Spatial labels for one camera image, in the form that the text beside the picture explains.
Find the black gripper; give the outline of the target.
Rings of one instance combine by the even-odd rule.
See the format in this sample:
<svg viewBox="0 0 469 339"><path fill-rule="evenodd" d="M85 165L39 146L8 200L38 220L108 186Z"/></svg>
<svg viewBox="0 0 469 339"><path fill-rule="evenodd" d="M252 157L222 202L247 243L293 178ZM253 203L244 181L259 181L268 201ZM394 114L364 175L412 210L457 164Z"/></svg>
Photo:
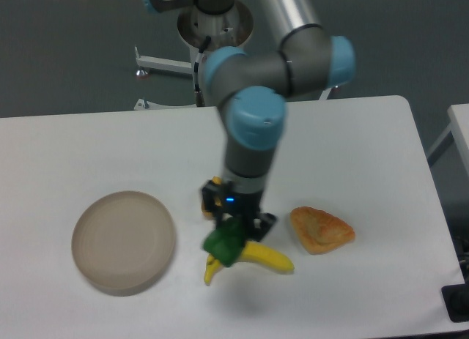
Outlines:
<svg viewBox="0 0 469 339"><path fill-rule="evenodd" d="M260 204L264 190L245 193L234 182L223 182L219 188L222 203L221 211L215 219L216 230L226 230L233 217L247 223L245 236L247 240L261 242L278 218L268 212L260 212Z"/></svg>

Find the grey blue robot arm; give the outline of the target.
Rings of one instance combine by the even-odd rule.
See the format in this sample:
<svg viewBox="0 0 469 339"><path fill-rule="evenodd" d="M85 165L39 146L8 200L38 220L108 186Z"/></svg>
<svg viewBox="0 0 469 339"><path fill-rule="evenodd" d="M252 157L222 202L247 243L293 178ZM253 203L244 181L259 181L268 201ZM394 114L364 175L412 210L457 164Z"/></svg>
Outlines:
<svg viewBox="0 0 469 339"><path fill-rule="evenodd" d="M276 222L260 202L284 129L288 97L329 89L355 75L355 51L345 37L329 35L311 0L261 0L278 43L263 55L245 54L251 16L237 0L143 0L153 12L179 10L181 37L198 53L193 85L198 106L219 111L226 131L220 183L202 188L215 230L231 215L242 242L260 241Z"/></svg>

